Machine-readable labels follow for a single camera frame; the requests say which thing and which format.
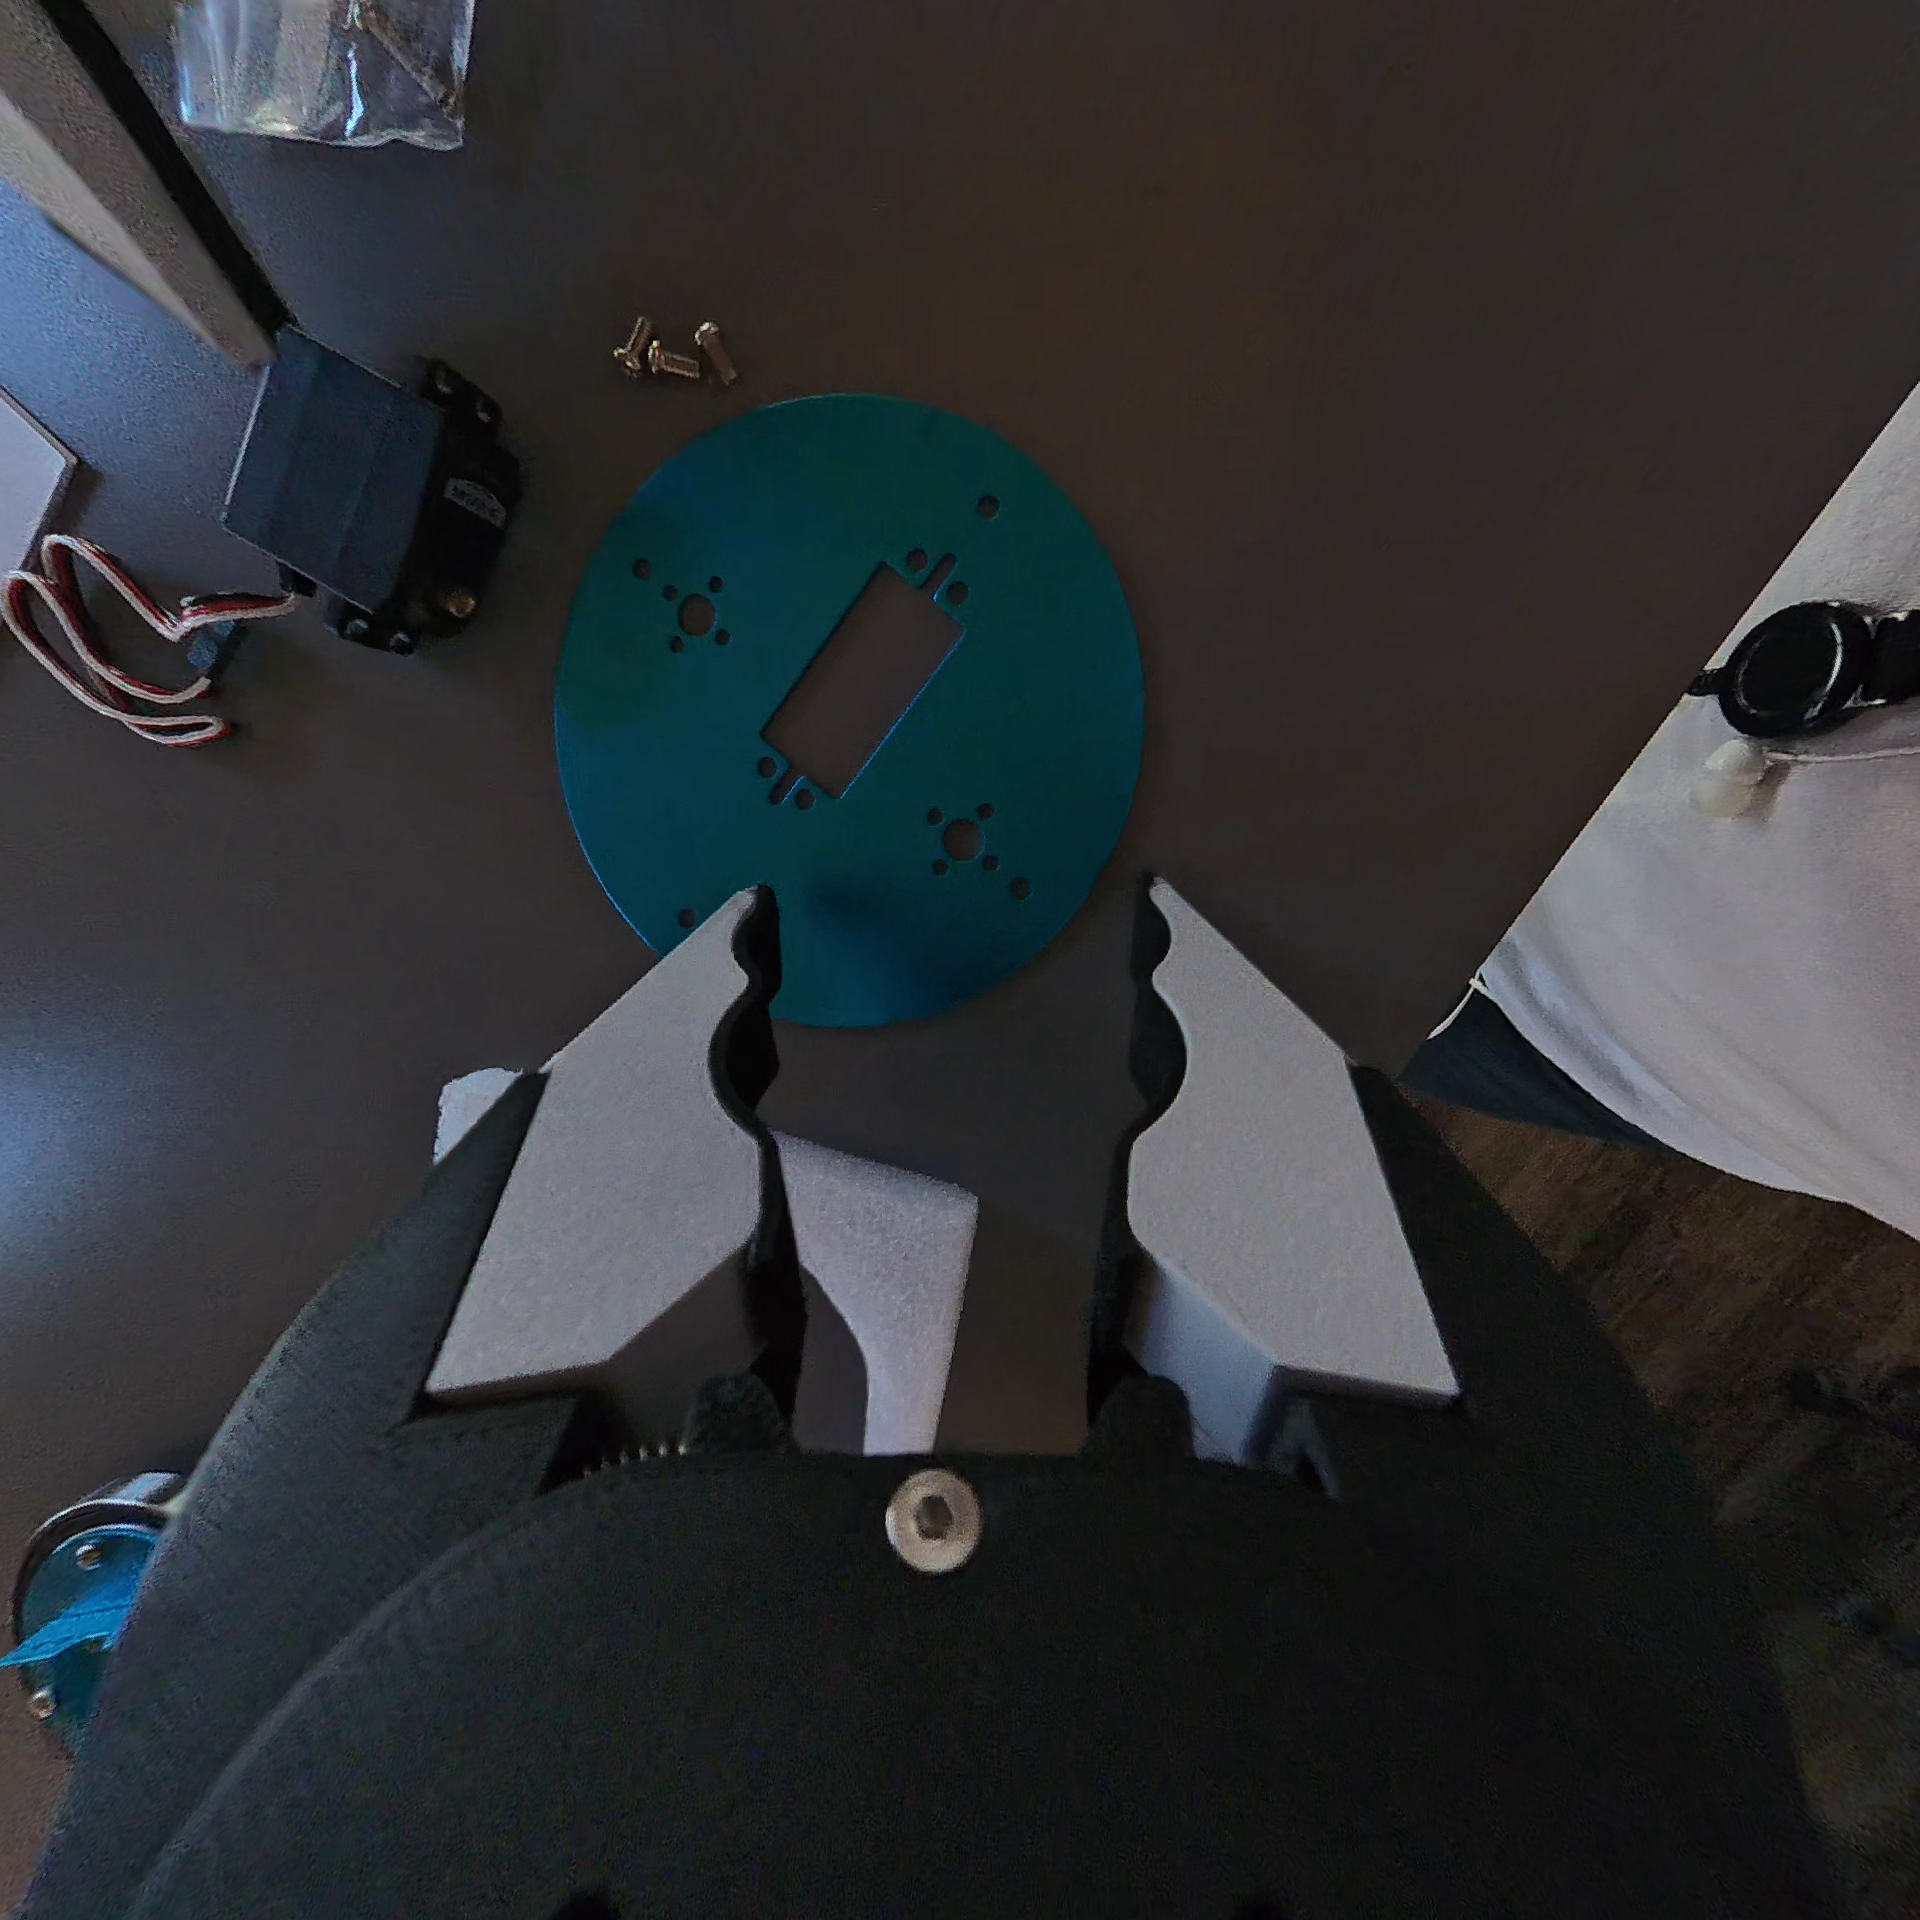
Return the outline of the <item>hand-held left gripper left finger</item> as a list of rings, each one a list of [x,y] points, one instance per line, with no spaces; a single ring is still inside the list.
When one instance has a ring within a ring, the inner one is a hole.
[[[685,1420],[754,1375],[795,1413],[807,1300],[775,1137],[780,907],[722,900],[566,1043],[426,1375],[460,1405],[581,1390]]]

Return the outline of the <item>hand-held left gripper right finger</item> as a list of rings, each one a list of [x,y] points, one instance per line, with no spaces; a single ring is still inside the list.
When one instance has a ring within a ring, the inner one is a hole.
[[[1136,1382],[1178,1452],[1261,1468],[1298,1397],[1439,1409],[1458,1377],[1344,1049],[1170,880],[1130,951],[1119,1133],[1088,1311],[1088,1431]]]

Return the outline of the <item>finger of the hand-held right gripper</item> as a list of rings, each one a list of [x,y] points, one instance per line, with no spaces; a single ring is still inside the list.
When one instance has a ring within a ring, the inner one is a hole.
[[[2,4],[2,173],[208,348],[276,357],[288,303],[87,4]]]

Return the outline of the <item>white foam frame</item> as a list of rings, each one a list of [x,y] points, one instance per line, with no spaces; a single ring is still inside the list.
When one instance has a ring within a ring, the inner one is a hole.
[[[807,1304],[828,1309],[824,1382],[802,1444],[933,1452],[968,1281],[975,1200],[916,1172],[773,1136]],[[666,1439],[685,1420],[620,1420]]]

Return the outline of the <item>blue round metal plate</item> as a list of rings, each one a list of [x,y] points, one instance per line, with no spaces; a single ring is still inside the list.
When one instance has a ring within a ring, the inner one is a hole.
[[[582,852],[655,953],[764,881],[775,1015],[898,1023],[997,987],[1092,894],[1141,775],[1141,643],[1018,446],[812,396],[687,444],[613,520],[555,743]]]

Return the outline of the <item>dark grey desk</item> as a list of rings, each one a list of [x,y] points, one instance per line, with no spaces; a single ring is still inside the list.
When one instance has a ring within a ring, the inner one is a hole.
[[[310,614],[158,751],[5,643],[5,1534],[197,1452],[442,1086],[648,965],[565,814],[568,598],[716,420],[894,393],[1071,496],[1136,806],[1042,958],[783,1025],[778,1126],[981,1197],[941,1439],[1068,1444],[1163,873],[1399,1070],[1915,384],[1902,4],[479,4],[455,152],[184,135],[327,344],[502,401],[463,639]],[[638,316],[739,384],[631,380]]]

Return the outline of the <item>clear plastic bag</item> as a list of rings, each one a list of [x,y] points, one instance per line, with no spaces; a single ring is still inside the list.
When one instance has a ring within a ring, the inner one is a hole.
[[[463,144],[472,3],[181,3],[175,105],[204,132]]]

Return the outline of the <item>pale grey card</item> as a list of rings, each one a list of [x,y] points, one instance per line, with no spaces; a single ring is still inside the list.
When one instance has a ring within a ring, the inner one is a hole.
[[[2,571],[35,561],[54,531],[77,457],[11,393],[2,391]]]

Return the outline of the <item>person's dark trousers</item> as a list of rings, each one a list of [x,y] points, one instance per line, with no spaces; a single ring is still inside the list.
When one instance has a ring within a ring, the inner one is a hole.
[[[1530,1044],[1477,975],[1450,1016],[1414,1049],[1399,1086],[1491,1120],[1604,1145],[1660,1148]]]

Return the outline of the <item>black servo motor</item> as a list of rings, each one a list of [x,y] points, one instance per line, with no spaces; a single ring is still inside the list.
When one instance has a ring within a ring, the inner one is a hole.
[[[224,528],[334,632],[411,655],[469,631],[522,505],[499,401],[429,358],[403,385],[284,326],[231,468]]]

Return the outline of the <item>blue round bearing base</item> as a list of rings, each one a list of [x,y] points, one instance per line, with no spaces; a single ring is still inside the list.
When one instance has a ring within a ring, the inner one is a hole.
[[[30,1718],[71,1760],[182,1495],[179,1472],[114,1479],[54,1510],[21,1556],[2,1668],[18,1679]]]

